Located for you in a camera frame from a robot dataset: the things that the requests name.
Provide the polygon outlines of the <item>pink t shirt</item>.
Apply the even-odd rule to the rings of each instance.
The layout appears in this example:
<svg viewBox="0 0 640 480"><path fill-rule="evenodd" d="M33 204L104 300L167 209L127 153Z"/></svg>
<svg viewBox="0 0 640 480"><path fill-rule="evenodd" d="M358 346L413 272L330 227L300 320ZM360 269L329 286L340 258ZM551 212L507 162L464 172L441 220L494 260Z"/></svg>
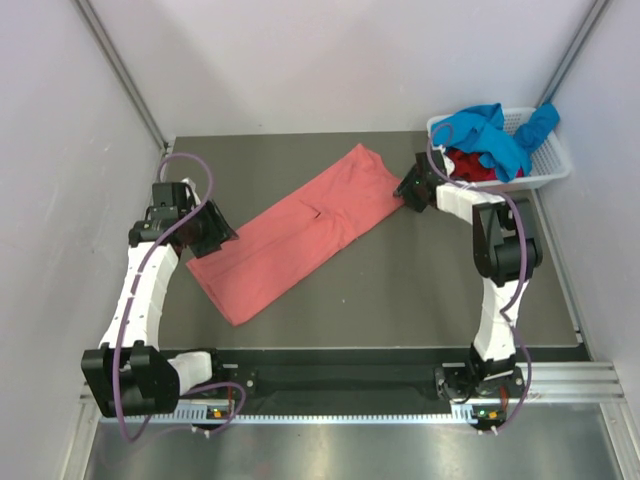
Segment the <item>pink t shirt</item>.
<svg viewBox="0 0 640 480"><path fill-rule="evenodd" d="M242 325L398 210L398 183L378 153L358 144L187 267L222 316Z"/></svg>

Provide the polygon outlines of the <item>white plastic basket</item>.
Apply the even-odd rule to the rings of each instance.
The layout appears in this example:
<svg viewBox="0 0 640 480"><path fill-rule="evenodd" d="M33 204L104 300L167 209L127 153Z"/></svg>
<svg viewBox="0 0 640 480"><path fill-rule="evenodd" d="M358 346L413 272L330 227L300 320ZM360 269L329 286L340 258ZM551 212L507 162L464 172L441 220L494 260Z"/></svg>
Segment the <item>white plastic basket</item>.
<svg viewBox="0 0 640 480"><path fill-rule="evenodd" d="M532 107L519 107L519 108L505 108L503 107L506 116L506 130L509 133L515 132L515 130L522 123L526 122L530 115L537 108ZM435 116L427 121L427 133L428 128L432 123L440 121L445 117L452 114ZM502 183L500 181L489 182L470 182L476 183L483 188L501 188L503 190L524 190L524 189L537 189L552 180L561 179L566 177L570 173L569 160L566 153L563 150L562 145L555 133L555 129L544 141L543 145L533 154L533 170L530 175L521 178L516 178L511 182ZM445 154L445 148L443 146L437 147Z"/></svg>

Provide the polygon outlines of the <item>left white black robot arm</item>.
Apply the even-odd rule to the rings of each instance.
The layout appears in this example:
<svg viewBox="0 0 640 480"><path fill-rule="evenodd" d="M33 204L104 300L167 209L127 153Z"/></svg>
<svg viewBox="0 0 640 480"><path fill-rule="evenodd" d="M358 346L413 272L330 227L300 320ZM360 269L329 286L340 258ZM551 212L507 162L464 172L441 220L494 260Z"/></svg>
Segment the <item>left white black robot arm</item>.
<svg viewBox="0 0 640 480"><path fill-rule="evenodd" d="M153 184L151 205L128 233L127 272L111 323L81 360L105 417L168 414L193 388L209 397L224 390L227 374L212 352L161 353L159 324L182 253L202 258L236 237L217 205L200 200L191 179Z"/></svg>

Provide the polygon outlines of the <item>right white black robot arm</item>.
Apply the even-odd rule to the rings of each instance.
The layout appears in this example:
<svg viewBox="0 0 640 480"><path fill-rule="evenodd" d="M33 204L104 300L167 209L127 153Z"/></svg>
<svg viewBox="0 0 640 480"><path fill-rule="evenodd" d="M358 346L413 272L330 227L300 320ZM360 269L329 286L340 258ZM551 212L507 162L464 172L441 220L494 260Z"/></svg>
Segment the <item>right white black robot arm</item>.
<svg viewBox="0 0 640 480"><path fill-rule="evenodd" d="M441 394L460 403L520 380L514 330L522 295L543 258L530 202L445 180L436 149L415 155L394 196L413 211L430 206L472 227L473 261L483 282L480 325L464 370L444 375Z"/></svg>

